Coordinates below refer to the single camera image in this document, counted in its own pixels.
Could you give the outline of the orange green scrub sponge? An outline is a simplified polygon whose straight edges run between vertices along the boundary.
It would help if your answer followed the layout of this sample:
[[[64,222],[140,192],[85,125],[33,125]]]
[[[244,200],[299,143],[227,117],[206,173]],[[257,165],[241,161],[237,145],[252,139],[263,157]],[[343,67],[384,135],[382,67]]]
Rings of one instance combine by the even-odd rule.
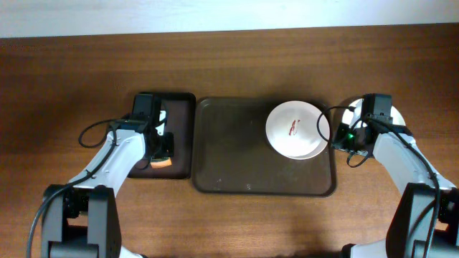
[[[171,166],[172,162],[171,162],[170,158],[153,159],[150,162],[150,165],[151,165],[152,169],[159,169],[159,168],[165,168],[165,167]]]

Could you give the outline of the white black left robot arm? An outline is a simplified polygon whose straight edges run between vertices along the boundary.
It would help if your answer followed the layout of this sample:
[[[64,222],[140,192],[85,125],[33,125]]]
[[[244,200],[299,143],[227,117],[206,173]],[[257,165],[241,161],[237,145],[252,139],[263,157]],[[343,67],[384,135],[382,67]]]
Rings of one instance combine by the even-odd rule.
[[[79,174],[44,192],[33,221],[42,225],[42,257],[137,257],[122,244],[115,198],[139,161],[172,154],[172,135],[111,123],[97,146]]]

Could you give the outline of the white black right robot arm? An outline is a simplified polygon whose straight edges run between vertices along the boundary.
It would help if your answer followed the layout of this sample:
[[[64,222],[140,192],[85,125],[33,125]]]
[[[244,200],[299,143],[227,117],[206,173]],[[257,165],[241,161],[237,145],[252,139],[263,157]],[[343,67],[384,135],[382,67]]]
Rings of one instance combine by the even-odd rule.
[[[341,257],[458,256],[458,188],[421,154],[404,123],[340,123],[333,145],[374,158],[402,194],[385,239],[347,244]]]

